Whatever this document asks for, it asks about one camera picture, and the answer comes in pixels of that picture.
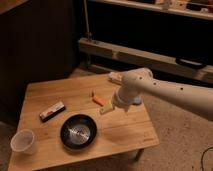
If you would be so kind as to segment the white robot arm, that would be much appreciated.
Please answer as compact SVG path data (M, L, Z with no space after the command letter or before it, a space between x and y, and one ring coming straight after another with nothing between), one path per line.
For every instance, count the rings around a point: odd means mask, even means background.
M137 97L147 93L213 122L213 88L158 80L148 68L110 72L108 78L120 85L111 99L113 107L128 110Z

